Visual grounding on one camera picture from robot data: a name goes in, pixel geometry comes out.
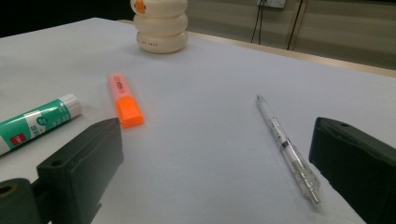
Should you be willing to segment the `green and white glue stick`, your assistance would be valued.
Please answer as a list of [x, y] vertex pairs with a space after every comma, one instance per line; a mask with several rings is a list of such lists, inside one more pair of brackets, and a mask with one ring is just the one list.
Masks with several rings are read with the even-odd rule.
[[14, 118], [0, 122], [0, 155], [80, 115], [82, 105], [74, 94], [66, 94]]

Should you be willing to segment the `cream ribbed pen holder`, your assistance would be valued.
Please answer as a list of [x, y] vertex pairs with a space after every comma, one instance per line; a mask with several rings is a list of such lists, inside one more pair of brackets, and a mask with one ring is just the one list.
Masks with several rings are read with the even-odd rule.
[[188, 0], [130, 0], [130, 5], [139, 48], [164, 54], [187, 46]]

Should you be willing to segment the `clear ballpoint pen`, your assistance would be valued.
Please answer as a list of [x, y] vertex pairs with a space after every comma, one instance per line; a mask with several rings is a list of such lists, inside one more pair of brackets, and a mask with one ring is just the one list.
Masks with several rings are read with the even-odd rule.
[[321, 204], [321, 199], [318, 196], [320, 182], [317, 176], [297, 147], [290, 141], [267, 101], [259, 94], [256, 96], [256, 104], [303, 195], [315, 207], [319, 207]]

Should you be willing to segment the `white table sheet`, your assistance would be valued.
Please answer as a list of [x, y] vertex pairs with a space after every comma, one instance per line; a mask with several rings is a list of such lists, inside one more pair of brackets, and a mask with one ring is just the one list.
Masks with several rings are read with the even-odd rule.
[[396, 147], [396, 72], [280, 56], [190, 35], [149, 54], [128, 23], [89, 19], [0, 38], [0, 121], [72, 93], [82, 114], [0, 157], [0, 181], [112, 118], [106, 78], [127, 76], [144, 114], [122, 134], [124, 162], [92, 224], [364, 224], [328, 184], [302, 195], [256, 106], [264, 97], [303, 155], [314, 124], [346, 122]]

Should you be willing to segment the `orange highlighter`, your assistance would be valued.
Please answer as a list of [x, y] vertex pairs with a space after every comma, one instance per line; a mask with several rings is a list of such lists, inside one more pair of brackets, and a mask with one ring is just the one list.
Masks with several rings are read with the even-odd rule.
[[107, 83], [122, 128], [131, 128], [144, 123], [144, 116], [123, 73], [107, 76]]

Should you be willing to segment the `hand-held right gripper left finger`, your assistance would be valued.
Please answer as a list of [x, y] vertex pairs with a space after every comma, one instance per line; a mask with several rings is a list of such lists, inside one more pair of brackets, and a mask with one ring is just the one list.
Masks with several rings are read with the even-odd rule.
[[100, 200], [123, 163], [120, 122], [94, 123], [37, 166], [51, 192], [52, 224], [91, 224]]

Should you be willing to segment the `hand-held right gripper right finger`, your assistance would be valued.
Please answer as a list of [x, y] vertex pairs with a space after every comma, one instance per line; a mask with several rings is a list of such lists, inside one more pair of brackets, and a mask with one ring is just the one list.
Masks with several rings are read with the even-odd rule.
[[396, 224], [396, 148], [344, 122], [318, 118], [309, 161], [367, 224]]

